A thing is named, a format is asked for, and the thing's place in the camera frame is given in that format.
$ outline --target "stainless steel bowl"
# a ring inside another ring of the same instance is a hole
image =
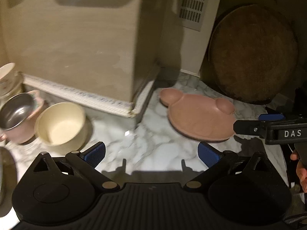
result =
[[[10,98],[0,110],[0,128],[8,131],[21,124],[33,111],[34,99],[27,93]]]

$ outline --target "stack of dishes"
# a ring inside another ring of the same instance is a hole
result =
[[[11,97],[23,92],[23,75],[15,66],[15,63],[8,63],[0,67],[0,108]]]

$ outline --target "bear ear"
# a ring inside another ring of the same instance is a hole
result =
[[[215,100],[216,107],[223,113],[231,115],[234,113],[234,105],[225,98],[217,98]]]
[[[159,96],[161,103],[168,107],[180,100],[183,92],[174,88],[164,88],[160,91]]]

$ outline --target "blue gripper pad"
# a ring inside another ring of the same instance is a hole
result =
[[[95,168],[106,156],[106,146],[103,142],[98,142],[80,154],[80,158],[87,164]]]
[[[206,142],[200,142],[197,148],[198,157],[208,168],[216,164],[224,154]]]
[[[258,117],[259,121],[277,121],[277,120],[282,120],[285,119],[285,116],[281,113],[276,113],[276,114],[261,114]]]

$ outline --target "round tan button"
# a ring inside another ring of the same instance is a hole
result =
[[[201,183],[198,181],[189,181],[186,183],[186,186],[190,189],[197,189],[201,187]]]
[[[117,183],[116,182],[112,182],[112,181],[104,182],[102,184],[102,187],[104,189],[114,189],[114,188],[117,187]]]

